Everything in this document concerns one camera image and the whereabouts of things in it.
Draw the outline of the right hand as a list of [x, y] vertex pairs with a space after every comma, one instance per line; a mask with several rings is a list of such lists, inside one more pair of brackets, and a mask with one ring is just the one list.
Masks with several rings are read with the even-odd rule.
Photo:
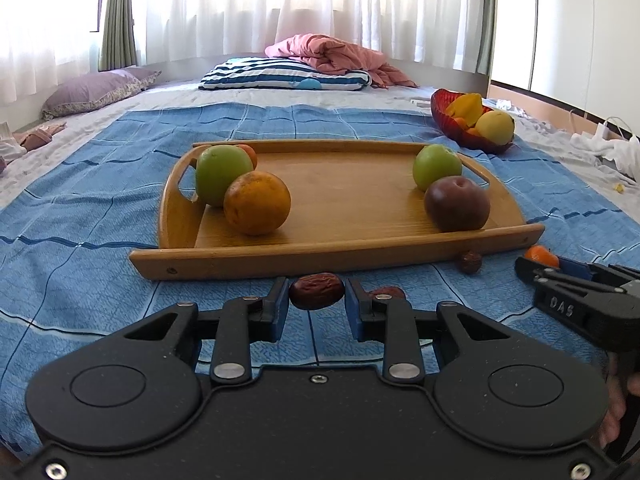
[[608, 387], [608, 411], [597, 436], [601, 448], [605, 448], [618, 438], [620, 421], [626, 413], [626, 400], [618, 377], [618, 361], [615, 353], [608, 354], [606, 386]]

